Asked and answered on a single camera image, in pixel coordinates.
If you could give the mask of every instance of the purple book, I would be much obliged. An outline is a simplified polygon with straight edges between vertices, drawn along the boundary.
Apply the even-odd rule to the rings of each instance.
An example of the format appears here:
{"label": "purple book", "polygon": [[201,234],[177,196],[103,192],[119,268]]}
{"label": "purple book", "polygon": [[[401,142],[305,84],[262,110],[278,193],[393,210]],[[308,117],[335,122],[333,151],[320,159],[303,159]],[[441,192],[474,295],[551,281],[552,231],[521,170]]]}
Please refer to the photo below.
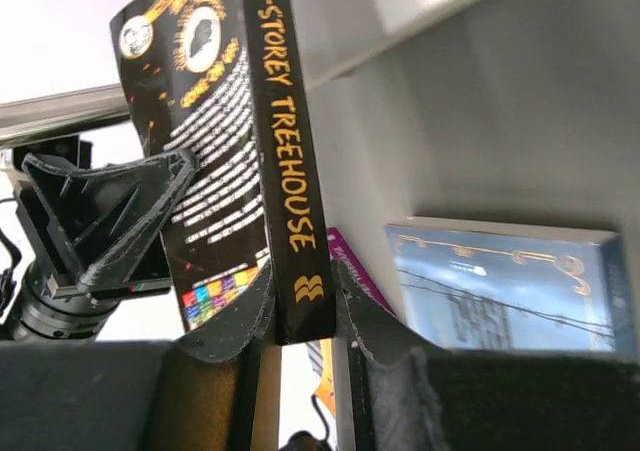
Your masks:
{"label": "purple book", "polygon": [[349,271],[356,281],[360,283],[360,286],[373,298],[378,304],[384,307],[391,314],[395,314],[387,300],[384,299],[382,293],[375,285],[373,280],[369,277],[369,274],[364,269],[364,266],[358,261],[356,255],[353,254],[351,248],[345,241],[345,239],[340,234],[337,228],[328,228],[327,229],[327,240],[329,241],[329,254],[332,259],[340,259],[344,261],[344,264],[347,265]]}

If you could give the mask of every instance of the yellow book logo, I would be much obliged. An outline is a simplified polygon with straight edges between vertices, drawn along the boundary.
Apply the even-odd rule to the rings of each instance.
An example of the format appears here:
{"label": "yellow book logo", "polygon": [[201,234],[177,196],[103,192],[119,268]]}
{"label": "yellow book logo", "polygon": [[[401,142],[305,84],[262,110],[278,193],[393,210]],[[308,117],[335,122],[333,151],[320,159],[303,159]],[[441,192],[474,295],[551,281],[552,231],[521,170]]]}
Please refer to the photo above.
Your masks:
{"label": "yellow book logo", "polygon": [[299,303],[302,298],[309,298],[309,301],[313,301],[318,296],[324,298],[322,278],[318,275],[312,276],[311,278],[300,276],[293,284],[293,289],[296,293],[296,303]]}

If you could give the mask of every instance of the colorful grid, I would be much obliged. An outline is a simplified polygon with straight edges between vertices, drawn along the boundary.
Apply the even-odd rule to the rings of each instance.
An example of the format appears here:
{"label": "colorful grid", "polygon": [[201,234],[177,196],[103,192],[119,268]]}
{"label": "colorful grid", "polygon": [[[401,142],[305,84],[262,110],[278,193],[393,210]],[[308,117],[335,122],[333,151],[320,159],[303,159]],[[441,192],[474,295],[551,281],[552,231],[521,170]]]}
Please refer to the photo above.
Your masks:
{"label": "colorful grid", "polygon": [[258,275],[259,268],[238,271],[182,295],[189,329],[196,329],[243,293]]}

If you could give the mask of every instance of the gold decorative border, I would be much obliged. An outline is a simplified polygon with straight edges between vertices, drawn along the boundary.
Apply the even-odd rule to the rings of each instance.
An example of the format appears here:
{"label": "gold decorative border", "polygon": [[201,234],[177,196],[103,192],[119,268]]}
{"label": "gold decorative border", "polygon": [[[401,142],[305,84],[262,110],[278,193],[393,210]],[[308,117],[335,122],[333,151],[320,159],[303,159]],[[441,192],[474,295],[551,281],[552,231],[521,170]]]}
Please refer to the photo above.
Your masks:
{"label": "gold decorative border", "polygon": [[[585,314],[589,321],[596,321],[595,312],[593,310],[593,301],[591,299],[591,286],[584,278],[581,277],[584,272],[584,263],[568,254],[562,256],[554,256],[552,254],[536,253],[532,251],[503,251],[490,248],[479,248],[475,246],[461,246],[459,244],[447,243],[443,241],[429,241],[417,236],[409,236],[406,234],[390,234],[391,241],[393,243],[393,249],[397,254],[402,254],[402,246],[406,242],[412,242],[420,248],[426,248],[427,246],[444,246],[451,248],[456,256],[461,258],[471,258],[478,252],[500,254],[508,256],[514,263],[519,265],[526,265],[528,260],[544,261],[552,264],[558,271],[576,281],[573,286],[573,291],[582,296],[585,307]],[[591,336],[591,349],[598,349],[598,343],[594,334]]]}

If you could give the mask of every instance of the book spine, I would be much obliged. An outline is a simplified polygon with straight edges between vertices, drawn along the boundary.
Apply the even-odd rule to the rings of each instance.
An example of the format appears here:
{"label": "book spine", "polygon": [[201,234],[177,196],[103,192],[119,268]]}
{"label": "book spine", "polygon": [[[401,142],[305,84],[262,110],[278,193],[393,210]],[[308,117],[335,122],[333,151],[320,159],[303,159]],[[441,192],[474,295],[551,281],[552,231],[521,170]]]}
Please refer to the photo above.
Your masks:
{"label": "book spine", "polygon": [[633,301],[620,238],[602,247],[602,265],[616,352],[637,358]]}
{"label": "book spine", "polygon": [[375,299],[378,304],[391,314],[395,314],[387,300],[384,299],[384,296],[382,296],[382,293],[369,276],[369,273],[364,269],[362,263],[360,263],[354,252],[342,237],[342,234],[340,234],[340,231],[338,231],[337,228],[327,229],[327,239],[329,241],[329,254],[331,259],[339,259],[343,261],[360,286],[362,286],[362,288],[373,299]]}

